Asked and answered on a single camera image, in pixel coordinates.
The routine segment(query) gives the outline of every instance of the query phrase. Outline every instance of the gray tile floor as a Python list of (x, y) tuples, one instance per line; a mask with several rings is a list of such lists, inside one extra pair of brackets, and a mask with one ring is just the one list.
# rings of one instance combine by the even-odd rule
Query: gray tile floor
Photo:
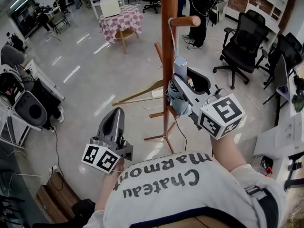
[[(133, 36), (126, 41), (127, 54), (123, 53), (121, 43), (104, 47), (94, 54), (105, 43), (105, 39), (100, 33), (99, 22), (95, 19), (92, 9), (72, 11), (67, 19), (71, 27), (63, 26), (60, 28), (62, 34), (57, 35), (62, 42), (54, 38), (48, 39), (48, 33), (41, 28), (30, 39), (32, 49), (27, 58), (34, 58), (66, 97), (62, 102), (65, 121), (62, 124), (54, 121), (57, 126), (60, 167), (66, 181), (80, 198), (90, 198), (95, 201), (100, 191), (103, 173), (80, 161), (84, 147), (90, 137), (96, 134), (102, 118), (113, 109), (111, 104), (105, 104), (109, 99), (113, 96), (119, 99), (141, 91), (162, 78), (162, 69), (158, 69), (161, 62), (154, 47), (155, 42), (162, 41), (161, 15), (155, 14), (151, 9), (146, 11), (142, 20), (143, 33), (139, 39)], [(204, 47), (197, 51), (187, 50), (187, 44), (181, 35), (187, 34), (189, 28), (181, 28), (180, 55), (187, 58), (190, 66), (203, 68), (207, 74), (212, 75), (213, 67), (222, 65), (219, 61), (219, 52), (222, 48), (221, 42), (224, 40), (224, 28), (236, 28), (236, 26), (235, 22), (227, 18), (217, 26), (212, 27), (209, 24), (207, 35), (214, 39), (208, 37)], [(85, 39), (77, 43), (87, 34), (89, 35)], [(63, 83), (77, 66), (80, 66), (80, 69)], [(259, 70), (248, 75), (250, 78), (248, 85), (243, 84), (242, 79), (237, 76), (237, 86), (233, 91), (230, 90), (231, 75), (228, 71), (218, 71), (214, 77), (221, 87), (236, 95), (247, 113), (244, 126), (234, 133), (238, 147), (250, 161), (257, 134), (274, 124), (274, 102), (262, 105), (262, 102), (272, 94), (273, 89), (269, 87), (263, 91), (266, 75)], [(145, 102), (145, 107), (159, 104), (158, 101), (149, 101)], [(161, 107), (146, 110), (141, 102), (125, 104), (121, 107), (125, 111), (124, 136), (134, 146), (133, 162), (170, 153), (162, 139), (143, 141), (145, 137), (162, 134), (162, 118), (148, 117), (151, 113), (160, 112)], [(188, 139), (187, 150), (211, 153), (207, 133), (197, 131), (188, 117), (182, 117), (178, 122)], [(185, 141), (176, 127), (171, 132), (170, 141), (176, 152), (183, 151)], [(25, 152), (29, 157), (30, 167), (36, 174), (48, 175), (48, 169), (58, 163), (55, 143), (55, 134), (46, 130), (40, 133), (32, 130), (29, 133)], [(31, 182), (31, 178), (24, 177), (24, 179)], [(31, 193), (35, 193), (35, 188), (37, 189), (38, 185), (36, 187), (31, 185)]]

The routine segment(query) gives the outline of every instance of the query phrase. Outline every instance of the shoe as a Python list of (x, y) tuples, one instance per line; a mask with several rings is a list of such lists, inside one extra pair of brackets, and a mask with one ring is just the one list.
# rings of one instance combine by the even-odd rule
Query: shoe
[(55, 126), (53, 126), (53, 125), (51, 125), (52, 126), (52, 128), (54, 128), (54, 129), (49, 129), (52, 133), (54, 133), (55, 131), (56, 131), (56, 127)]
[(201, 46), (201, 47), (196, 47), (196, 46), (194, 46), (194, 45), (188, 45), (188, 46), (187, 46), (188, 50), (191, 50), (191, 51), (196, 50), (196, 49), (201, 49), (202, 47), (203, 47), (203, 46)]
[(185, 40), (192, 40), (192, 38), (190, 38), (188, 35), (182, 35), (181, 37), (183, 37)]
[(57, 119), (60, 123), (63, 123), (63, 121), (65, 120), (65, 117), (63, 116), (63, 108), (62, 106), (58, 107), (59, 111), (60, 111), (60, 117)]

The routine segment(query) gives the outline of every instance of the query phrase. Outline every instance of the pink and white tablecloth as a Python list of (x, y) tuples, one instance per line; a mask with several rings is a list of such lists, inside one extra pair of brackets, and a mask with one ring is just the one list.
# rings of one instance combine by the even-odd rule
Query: pink and white tablecloth
[(142, 33), (141, 20), (143, 15), (134, 5), (126, 5), (121, 8), (121, 13), (111, 17), (99, 18), (99, 27), (108, 42), (114, 43), (115, 35), (118, 31), (124, 31), (127, 28), (133, 28), (138, 34)]

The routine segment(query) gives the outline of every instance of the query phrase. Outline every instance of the white shirt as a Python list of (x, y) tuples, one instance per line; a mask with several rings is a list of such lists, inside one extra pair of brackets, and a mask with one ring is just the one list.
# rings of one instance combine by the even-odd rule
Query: white shirt
[(233, 217), (233, 227), (240, 222), (247, 228), (265, 228), (263, 210), (244, 189), (251, 185), (271, 192), (280, 223), (286, 199), (283, 188), (248, 164), (228, 172), (214, 158), (199, 152), (139, 162), (121, 173), (105, 211), (96, 211), (84, 228), (128, 228), (193, 212), (199, 212), (196, 216), (211, 212), (227, 225), (223, 217)]

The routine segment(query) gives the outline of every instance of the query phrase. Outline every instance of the wooden coat rack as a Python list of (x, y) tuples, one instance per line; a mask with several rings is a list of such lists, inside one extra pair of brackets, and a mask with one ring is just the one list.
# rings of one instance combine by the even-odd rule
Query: wooden coat rack
[(168, 25), (168, 20), (170, 18), (173, 18), (170, 21), (171, 29), (173, 32), (174, 39), (176, 41), (176, 27), (179, 26), (199, 26), (200, 25), (200, 19), (197, 16), (188, 16), (188, 17), (182, 17), (177, 18), (177, 4), (178, 0), (161, 0), (161, 36), (162, 36), (162, 47), (161, 45), (156, 42), (154, 45), (156, 47), (158, 56), (160, 57), (160, 60), (162, 62), (162, 80), (159, 80), (155, 82), (152, 86), (150, 86), (148, 89), (143, 90), (137, 94), (134, 94), (132, 96), (129, 96), (127, 98), (124, 98), (120, 101), (115, 101), (112, 103), (112, 105), (120, 105), (120, 104), (126, 104), (126, 103), (132, 103), (142, 100), (152, 100), (156, 99), (157, 97), (150, 97), (145, 99), (139, 99), (139, 100), (133, 100), (131, 99), (138, 97), (140, 95), (143, 95), (149, 91), (155, 90), (157, 88), (162, 87), (163, 88), (163, 111), (160, 113), (150, 114), (150, 118), (154, 118), (157, 116), (163, 116), (163, 134), (158, 136), (153, 136), (149, 138), (145, 138), (144, 140), (150, 140), (150, 139), (157, 139), (157, 138), (164, 138), (170, 148), (170, 151), (174, 153), (174, 150), (171, 146), (171, 143), (168, 139), (169, 133), (172, 130), (172, 128), (175, 126), (175, 122), (168, 128), (169, 123), (169, 113), (173, 115), (173, 117), (176, 119), (178, 118), (177, 113), (174, 111), (174, 109), (170, 106), (170, 103), (167, 100), (167, 96), (165, 94), (170, 79), (173, 77), (173, 61), (174, 61), (174, 51), (173, 51), (173, 42), (172, 42), (172, 35), (170, 31), (170, 27)]

